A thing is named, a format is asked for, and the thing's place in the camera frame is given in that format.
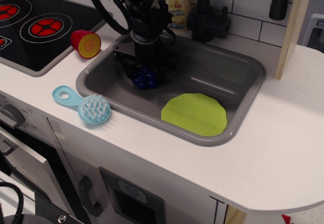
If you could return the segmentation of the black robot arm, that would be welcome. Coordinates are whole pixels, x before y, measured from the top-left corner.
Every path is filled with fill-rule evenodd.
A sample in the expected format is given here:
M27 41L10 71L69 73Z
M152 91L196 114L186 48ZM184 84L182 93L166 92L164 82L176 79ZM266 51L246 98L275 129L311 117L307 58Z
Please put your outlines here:
M105 10L100 0L92 0L104 20L121 35L130 34L132 41L115 44L115 59L123 65L126 76L142 90L159 87L171 70L178 67L178 55L168 48L173 42L164 44L163 31L172 37L168 28L172 22L165 0L113 0L126 19L127 28L118 24Z

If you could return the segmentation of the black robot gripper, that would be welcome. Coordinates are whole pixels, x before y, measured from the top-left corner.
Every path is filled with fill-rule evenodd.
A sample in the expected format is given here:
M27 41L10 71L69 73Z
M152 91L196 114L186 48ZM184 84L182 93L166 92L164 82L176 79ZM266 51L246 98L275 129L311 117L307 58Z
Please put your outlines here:
M136 69L146 65L156 68L155 86L161 86L168 71L177 70L179 56L170 51L159 37L145 40L134 35L122 36L113 45L115 59L120 61L126 76L133 80Z

